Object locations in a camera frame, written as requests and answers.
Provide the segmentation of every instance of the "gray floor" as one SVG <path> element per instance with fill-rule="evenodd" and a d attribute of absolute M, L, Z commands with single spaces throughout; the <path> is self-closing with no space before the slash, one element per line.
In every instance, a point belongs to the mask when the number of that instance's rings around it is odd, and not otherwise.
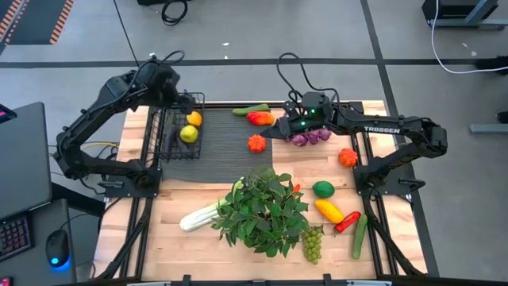
<path fill-rule="evenodd" d="M 306 58 L 373 59 L 360 1 L 357 0 L 194 0 L 175 27 L 160 22 L 160 6 L 140 7 L 117 0 L 138 58 L 184 49 L 187 59 L 273 59 L 292 51 Z M 430 29 L 423 0 L 369 0 L 385 59 L 432 59 Z M 495 16 L 508 18 L 508 2 Z M 471 59 L 506 52 L 508 31 L 439 30 L 443 58 Z M 7 46 L 0 62 L 132 60 L 112 1 L 75 0 L 55 45 Z M 453 66 L 454 69 L 471 67 Z M 335 86 L 342 99 L 385 99 L 375 65 L 309 65 L 317 86 Z M 113 75 L 128 68 L 1 69 L 2 104 L 46 105 L 49 144 L 89 106 Z M 179 88 L 202 91 L 208 100 L 285 99 L 287 87 L 271 65 L 177 67 Z M 291 82 L 306 89 L 298 67 L 284 66 Z M 471 123 L 495 122 L 508 108 L 506 78 L 496 75 L 451 75 L 438 66 L 388 66 L 398 111 L 431 117 L 448 130 L 449 152 L 434 160 L 415 161 L 418 179 L 427 182 L 421 199 L 437 265 L 442 276 L 508 280 L 508 226 L 502 218 L 507 179 L 504 166 L 508 137 L 473 136 Z M 117 115 L 91 140 L 118 141 L 123 115 Z M 91 177 L 90 184 L 97 178 Z M 73 181 L 54 176 L 83 194 Z M 77 264 L 89 261 L 97 238 L 96 220 L 73 223 Z M 85 264 L 83 272 L 90 266 Z"/>

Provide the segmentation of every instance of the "green grapes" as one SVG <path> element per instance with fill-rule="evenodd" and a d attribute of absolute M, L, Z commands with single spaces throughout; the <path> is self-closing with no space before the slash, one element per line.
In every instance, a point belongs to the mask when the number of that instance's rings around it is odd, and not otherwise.
<path fill-rule="evenodd" d="M 317 265 L 321 259 L 321 238 L 323 237 L 322 226 L 312 226 L 303 235 L 303 253 L 305 259 L 313 265 Z"/>

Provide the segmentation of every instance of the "leafy green plant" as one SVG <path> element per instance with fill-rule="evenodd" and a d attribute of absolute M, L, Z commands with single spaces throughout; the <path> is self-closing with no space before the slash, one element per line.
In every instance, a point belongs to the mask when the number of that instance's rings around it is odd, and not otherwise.
<path fill-rule="evenodd" d="M 271 168 L 261 168 L 242 179 L 243 186 L 231 191 L 219 205 L 212 228 L 221 230 L 229 246 L 237 239 L 255 253 L 274 257 L 279 251 L 284 257 L 296 245 L 300 234 L 309 229 L 303 211 L 300 192 L 293 192 L 291 175 L 276 175 Z"/>

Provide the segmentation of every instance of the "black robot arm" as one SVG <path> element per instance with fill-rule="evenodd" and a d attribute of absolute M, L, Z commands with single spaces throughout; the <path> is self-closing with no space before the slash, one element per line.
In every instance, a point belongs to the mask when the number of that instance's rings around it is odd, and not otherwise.
<path fill-rule="evenodd" d="M 56 137 L 57 150 L 53 154 L 63 174 L 81 179 L 89 174 L 125 176 L 137 187 L 147 187 L 150 175 L 140 160 L 120 162 L 91 157 L 81 145 L 113 115 L 139 106 L 179 107 L 186 114 L 192 111 L 194 100 L 179 95 L 176 84 L 179 75 L 165 60 L 154 56 L 136 71 L 114 76 L 102 86 L 97 100 L 81 116 Z"/>
<path fill-rule="evenodd" d="M 357 110 L 344 108 L 338 102 L 330 102 L 322 92 L 307 92 L 301 102 L 285 102 L 284 110 L 287 116 L 279 118 L 274 126 L 261 135 L 289 139 L 300 133 L 326 128 L 337 135 L 367 131 L 408 137 L 411 140 L 408 145 L 386 157 L 374 157 L 368 165 L 356 167 L 356 182 L 370 187 L 384 185 L 390 170 L 419 157 L 442 156 L 448 148 L 446 130 L 428 118 L 364 115 Z"/>

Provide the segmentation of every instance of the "red pepper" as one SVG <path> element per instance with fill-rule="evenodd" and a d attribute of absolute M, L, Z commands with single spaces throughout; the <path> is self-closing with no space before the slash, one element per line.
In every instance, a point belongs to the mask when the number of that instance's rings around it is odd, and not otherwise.
<path fill-rule="evenodd" d="M 351 226 L 355 221 L 360 218 L 361 213 L 358 211 L 353 211 L 351 214 L 348 214 L 344 220 L 338 224 L 335 225 L 335 229 L 342 233 L 344 230 L 346 230 L 349 226 Z"/>
<path fill-rule="evenodd" d="M 300 191 L 300 185 L 297 184 L 296 186 L 293 187 L 293 192 L 297 192 L 297 191 Z"/>

